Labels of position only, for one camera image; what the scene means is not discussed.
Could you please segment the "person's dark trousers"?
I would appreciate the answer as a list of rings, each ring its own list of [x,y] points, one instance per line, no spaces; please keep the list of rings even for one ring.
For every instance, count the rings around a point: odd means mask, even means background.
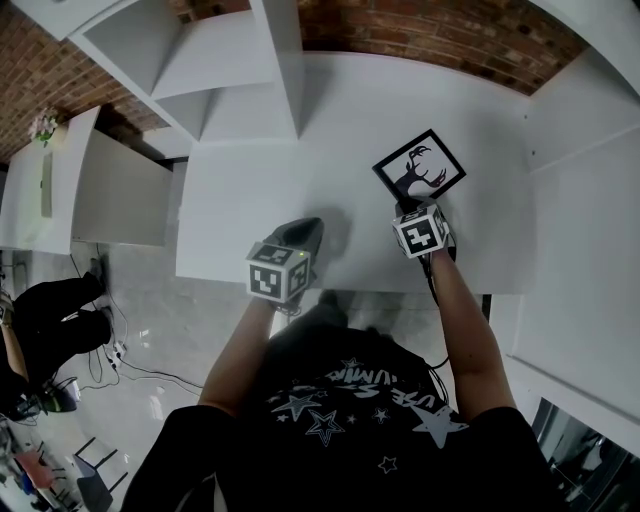
[[[348,316],[337,302],[319,301],[308,312],[294,320],[271,340],[272,348],[291,349],[312,339],[324,329],[346,329]]]

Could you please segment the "white shelf unit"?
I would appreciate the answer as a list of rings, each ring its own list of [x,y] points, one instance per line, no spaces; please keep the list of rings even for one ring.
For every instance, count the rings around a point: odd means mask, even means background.
[[[4,0],[190,142],[425,130],[464,164],[640,148],[633,0]]]

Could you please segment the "green and black bag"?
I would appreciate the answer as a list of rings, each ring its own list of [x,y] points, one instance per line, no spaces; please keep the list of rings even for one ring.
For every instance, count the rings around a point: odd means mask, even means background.
[[[41,409],[46,413],[68,413],[77,409],[76,400],[64,388],[48,383],[39,393]]]

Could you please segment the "person's black star-print shirt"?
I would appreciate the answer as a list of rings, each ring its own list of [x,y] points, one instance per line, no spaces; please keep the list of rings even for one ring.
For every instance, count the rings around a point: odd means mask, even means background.
[[[242,411],[173,411],[121,512],[565,512],[522,414],[464,421],[371,331],[275,339]]]

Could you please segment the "white desk with drawers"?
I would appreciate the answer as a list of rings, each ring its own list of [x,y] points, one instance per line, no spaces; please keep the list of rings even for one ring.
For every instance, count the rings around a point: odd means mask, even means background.
[[[176,272],[243,282],[252,245],[317,216],[325,234],[317,286],[417,293],[426,283],[392,232],[394,199],[374,174],[384,157],[433,130],[465,171],[439,199],[457,265],[477,294],[518,294],[535,249],[523,138],[528,99],[451,70],[391,57],[310,53],[308,121],[282,144],[191,152],[179,213]]]

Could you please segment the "black framed glass door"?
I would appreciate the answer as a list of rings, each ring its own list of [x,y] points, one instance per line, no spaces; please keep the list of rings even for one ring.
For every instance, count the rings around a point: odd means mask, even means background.
[[[640,512],[640,458],[542,399],[532,424],[566,512]]]

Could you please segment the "person's left forearm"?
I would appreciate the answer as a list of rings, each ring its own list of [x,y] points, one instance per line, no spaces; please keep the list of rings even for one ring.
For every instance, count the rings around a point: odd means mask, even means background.
[[[198,404],[236,416],[242,408],[268,349],[275,309],[254,297],[210,369]]]

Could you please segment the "white side table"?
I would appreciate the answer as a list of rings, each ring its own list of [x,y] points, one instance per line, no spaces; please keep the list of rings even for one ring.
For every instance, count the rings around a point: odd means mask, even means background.
[[[161,246],[172,173],[75,116],[65,141],[31,142],[10,160],[0,200],[0,249],[67,255],[75,242]],[[53,155],[53,216],[41,216],[42,160]]]

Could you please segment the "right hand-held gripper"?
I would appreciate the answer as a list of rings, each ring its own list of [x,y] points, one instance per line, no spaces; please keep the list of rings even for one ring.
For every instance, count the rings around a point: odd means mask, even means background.
[[[438,250],[456,258],[454,232],[435,201],[403,198],[396,203],[395,214],[392,228],[407,258],[424,258]]]

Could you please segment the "pink potted flowers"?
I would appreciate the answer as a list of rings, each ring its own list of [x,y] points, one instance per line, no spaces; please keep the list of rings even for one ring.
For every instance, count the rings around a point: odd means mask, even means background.
[[[68,127],[65,116],[55,108],[46,108],[32,120],[28,135],[43,148],[60,146],[66,139]]]

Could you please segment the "person's right forearm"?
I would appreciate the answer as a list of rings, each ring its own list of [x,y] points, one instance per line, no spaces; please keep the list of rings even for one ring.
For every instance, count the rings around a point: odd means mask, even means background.
[[[432,254],[431,274],[459,413],[469,422],[491,409],[514,408],[497,340],[447,251]]]

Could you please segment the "black metal-leg chair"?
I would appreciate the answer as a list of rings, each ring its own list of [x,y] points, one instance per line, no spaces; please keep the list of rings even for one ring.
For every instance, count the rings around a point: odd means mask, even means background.
[[[76,485],[86,512],[114,512],[114,493],[129,476],[115,459],[118,455],[118,449],[110,449],[95,436],[73,454]]]

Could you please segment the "black framed deer picture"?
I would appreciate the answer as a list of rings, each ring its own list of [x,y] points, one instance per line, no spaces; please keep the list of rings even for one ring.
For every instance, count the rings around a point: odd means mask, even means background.
[[[397,201],[437,199],[466,177],[432,129],[383,158],[372,170]]]

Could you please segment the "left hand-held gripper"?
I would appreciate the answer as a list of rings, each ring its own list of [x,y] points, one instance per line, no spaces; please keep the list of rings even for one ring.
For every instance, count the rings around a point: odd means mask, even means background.
[[[301,218],[256,242],[245,259],[247,292],[275,304],[295,302],[316,280],[314,266],[324,230],[321,218]]]

